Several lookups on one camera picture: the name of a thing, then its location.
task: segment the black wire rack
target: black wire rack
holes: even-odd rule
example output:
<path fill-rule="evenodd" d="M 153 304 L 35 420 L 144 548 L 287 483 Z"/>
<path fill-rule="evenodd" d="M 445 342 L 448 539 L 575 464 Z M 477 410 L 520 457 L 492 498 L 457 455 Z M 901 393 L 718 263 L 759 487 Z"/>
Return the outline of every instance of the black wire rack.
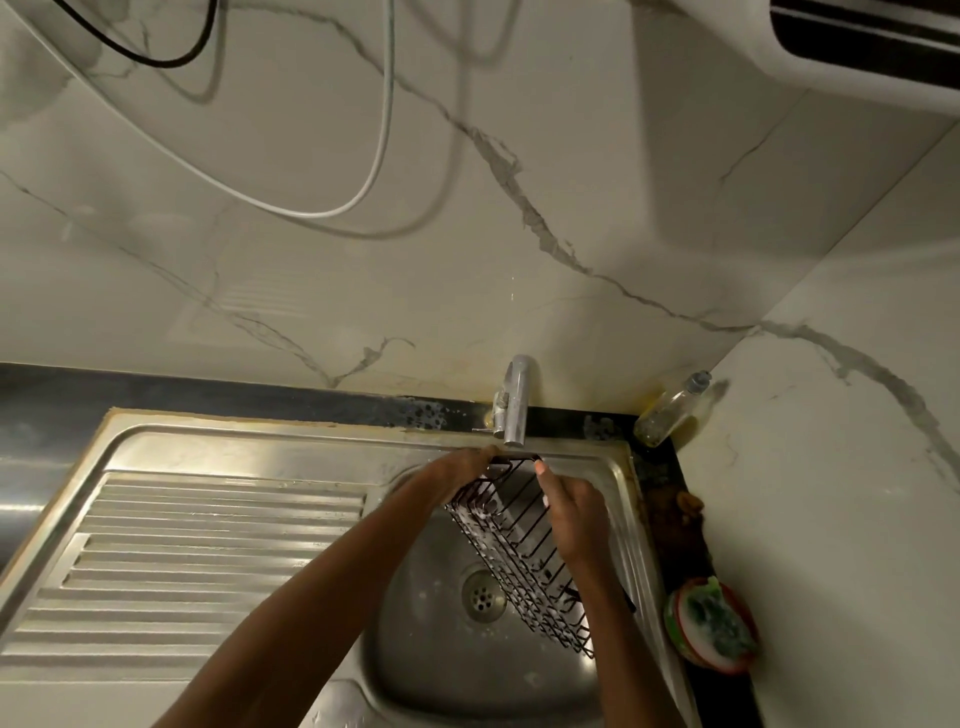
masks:
<path fill-rule="evenodd" d="M 447 511 L 530 629 L 593 657 L 587 614 L 557 553 L 537 482 L 538 455 L 497 456 Z"/>

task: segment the wire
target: wire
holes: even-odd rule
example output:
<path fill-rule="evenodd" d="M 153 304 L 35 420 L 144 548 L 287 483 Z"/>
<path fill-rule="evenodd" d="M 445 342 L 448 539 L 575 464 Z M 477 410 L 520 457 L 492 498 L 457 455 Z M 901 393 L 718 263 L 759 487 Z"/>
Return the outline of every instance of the wire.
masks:
<path fill-rule="evenodd" d="M 206 6 L 206 19 L 204 20 L 204 28 L 200 31 L 200 37 L 197 38 L 197 42 L 193 44 L 193 48 L 184 53 L 182 56 L 177 56 L 174 59 L 170 59 L 168 61 L 158 61 L 157 59 L 152 59 L 148 56 L 141 56 L 136 51 L 132 51 L 129 48 L 124 48 L 116 41 L 111 40 L 101 33 L 89 20 L 75 11 L 73 7 L 66 2 L 66 0 L 54 0 L 54 2 L 60 6 L 61 10 L 80 23 L 84 27 L 84 30 L 96 37 L 101 43 L 112 48 L 126 59 L 136 61 L 137 63 L 143 63 L 144 65 L 149 65 L 152 68 L 180 68 L 182 65 L 187 65 L 189 62 L 197 58 L 204 51 L 204 48 L 210 41 L 210 36 L 213 34 L 213 21 L 217 17 L 217 6 L 220 4 L 219 0 L 209 0 L 209 3 Z"/>
<path fill-rule="evenodd" d="M 383 105 L 380 112 L 380 135 L 376 143 L 376 152 L 373 155 L 373 162 L 370 168 L 370 173 L 367 175 L 366 181 L 363 183 L 363 186 L 360 187 L 360 190 L 346 203 L 340 205 L 339 207 L 334 207 L 333 209 L 324 210 L 322 212 L 305 212 L 300 210 L 287 209 L 286 207 L 281 207 L 277 205 L 271 205 L 270 203 L 263 202 L 262 200 L 257 200 L 251 195 L 247 195 L 243 192 L 240 192 L 237 189 L 234 189 L 225 182 L 221 182 L 217 178 L 213 177 L 202 170 L 200 167 L 192 164 L 187 161 L 170 147 L 166 146 L 162 141 L 157 139 L 151 133 L 147 132 L 145 129 L 137 126 L 137 124 L 129 118 L 123 111 L 121 111 L 112 101 L 107 97 L 107 95 L 101 91 L 96 85 L 94 85 L 69 58 L 67 58 L 58 48 L 50 38 L 45 36 L 43 32 L 33 24 L 33 22 L 18 11 L 13 5 L 8 1 L 7 9 L 13 13 L 13 16 L 19 20 L 24 27 L 30 31 L 36 40 L 46 48 L 54 58 L 56 58 L 60 64 L 63 65 L 70 73 L 72 73 L 81 84 L 83 84 L 87 90 L 93 93 L 100 101 L 114 114 L 123 119 L 131 128 L 140 134 L 144 139 L 154 145 L 160 152 L 165 154 L 167 157 L 175 161 L 181 167 L 190 170 L 195 175 L 197 175 L 202 180 L 206 180 L 213 186 L 218 189 L 223 190 L 228 195 L 235 197 L 238 200 L 242 200 L 245 203 L 249 203 L 255 207 L 259 207 L 262 210 L 267 212 L 273 212 L 277 215 L 283 215 L 284 217 L 295 217 L 301 220 L 319 220 L 319 219 L 329 219 L 331 217 L 336 217 L 337 215 L 342 215 L 349 210 L 354 209 L 360 202 L 367 197 L 367 194 L 373 187 L 373 183 L 376 182 L 376 178 L 380 174 L 380 168 L 383 166 L 383 158 L 387 151 L 387 142 L 390 138 L 390 126 L 393 119 L 393 110 L 394 110 L 394 59 L 395 59 L 395 46 L 396 46 L 396 33 L 394 31 L 394 0 L 383 0 Z"/>

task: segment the black cable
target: black cable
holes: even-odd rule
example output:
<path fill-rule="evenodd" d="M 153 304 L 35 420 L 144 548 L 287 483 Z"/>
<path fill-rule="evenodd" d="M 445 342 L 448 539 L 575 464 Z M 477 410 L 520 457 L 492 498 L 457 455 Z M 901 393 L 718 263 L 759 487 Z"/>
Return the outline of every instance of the black cable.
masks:
<path fill-rule="evenodd" d="M 147 56 L 141 56 L 136 51 L 132 51 L 129 48 L 124 48 L 116 41 L 111 40 L 97 30 L 97 28 L 92 25 L 89 20 L 75 11 L 66 2 L 66 0 L 54 0 L 54 2 L 60 6 L 61 10 L 66 12 L 70 17 L 80 23 L 80 25 L 83 26 L 88 33 L 96 37 L 104 45 L 112 48 L 124 58 L 130 59 L 131 61 L 136 61 L 137 63 L 143 63 L 144 65 L 149 65 L 153 68 L 180 68 L 181 66 L 187 65 L 189 62 L 197 58 L 210 41 L 210 36 L 213 35 L 213 21 L 217 17 L 217 5 L 219 4 L 219 0 L 209 0 L 209 5 L 206 7 L 204 29 L 200 31 L 200 37 L 197 38 L 197 42 L 194 43 L 193 48 L 177 58 L 170 59 L 168 61 L 158 61 L 157 59 L 152 59 Z"/>

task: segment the bottle cap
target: bottle cap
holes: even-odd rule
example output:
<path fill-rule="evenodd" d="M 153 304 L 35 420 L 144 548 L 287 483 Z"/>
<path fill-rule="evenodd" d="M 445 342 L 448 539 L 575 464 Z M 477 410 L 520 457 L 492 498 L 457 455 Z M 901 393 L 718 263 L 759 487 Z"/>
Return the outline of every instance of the bottle cap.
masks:
<path fill-rule="evenodd" d="M 691 395 L 702 395 L 710 386 L 713 376 L 704 369 L 702 372 L 690 375 L 687 379 L 684 389 Z"/>

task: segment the white marble tile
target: white marble tile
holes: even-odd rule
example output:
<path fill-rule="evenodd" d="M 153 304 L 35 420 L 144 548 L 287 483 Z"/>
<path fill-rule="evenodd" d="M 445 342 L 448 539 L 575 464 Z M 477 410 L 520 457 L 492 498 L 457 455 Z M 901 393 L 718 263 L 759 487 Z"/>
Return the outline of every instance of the white marble tile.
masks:
<path fill-rule="evenodd" d="M 397 4 L 383 174 L 313 227 L 179 169 L 0 12 L 0 357 L 486 400 L 527 352 L 538 402 L 634 411 L 729 351 L 948 125 L 778 85 L 678 15 L 515 5 Z M 110 11 L 158 55 L 199 27 Z M 378 3 L 237 0 L 219 76 L 213 54 L 133 69 L 35 12 L 245 191 L 324 207 L 366 173 Z"/>
<path fill-rule="evenodd" d="M 681 451 L 765 640 L 765 724 L 956 722 L 960 132 L 714 370 Z"/>

